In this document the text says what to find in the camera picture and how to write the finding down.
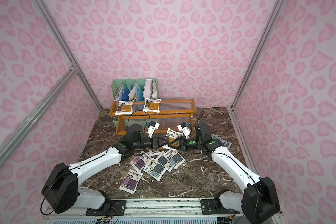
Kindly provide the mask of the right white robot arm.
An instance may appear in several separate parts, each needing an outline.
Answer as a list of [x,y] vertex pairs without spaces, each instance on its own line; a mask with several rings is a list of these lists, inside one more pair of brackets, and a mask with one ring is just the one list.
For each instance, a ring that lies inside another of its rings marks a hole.
[[196,137],[186,123],[178,125],[183,134],[177,137],[179,150],[199,150],[226,171],[240,187],[241,193],[226,191],[218,195],[219,205],[242,213],[251,224],[261,224],[280,212],[276,187],[269,177],[262,178],[240,162],[230,151],[228,143],[210,133],[205,122],[194,125]]

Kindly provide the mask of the yellow coffee bag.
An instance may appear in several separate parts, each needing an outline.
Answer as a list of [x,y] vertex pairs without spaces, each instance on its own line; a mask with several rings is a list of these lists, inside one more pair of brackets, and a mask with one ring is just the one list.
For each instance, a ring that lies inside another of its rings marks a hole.
[[174,131],[174,130],[168,128],[165,139],[168,140],[169,143],[162,146],[162,147],[165,148],[165,149],[177,148],[178,147],[178,142],[172,143],[171,146],[169,146],[169,144],[171,142],[173,142],[175,139],[177,139],[178,137],[182,137],[182,136],[184,136],[183,133],[177,132],[177,131]]
[[115,116],[131,115],[133,113],[134,101],[119,101],[115,112]]
[[145,99],[145,104],[143,107],[144,112],[153,112],[153,113],[159,113],[160,112],[160,102],[161,99]]

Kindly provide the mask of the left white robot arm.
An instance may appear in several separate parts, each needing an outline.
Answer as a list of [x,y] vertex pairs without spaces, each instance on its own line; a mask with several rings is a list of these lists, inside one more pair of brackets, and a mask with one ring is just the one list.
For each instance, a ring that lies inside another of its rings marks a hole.
[[80,189],[93,175],[130,158],[138,149],[159,149],[169,141],[160,137],[145,137],[140,125],[131,125],[126,135],[102,153],[84,161],[56,165],[46,181],[42,195],[56,214],[72,208],[86,208],[87,215],[112,215],[111,198],[102,190]]

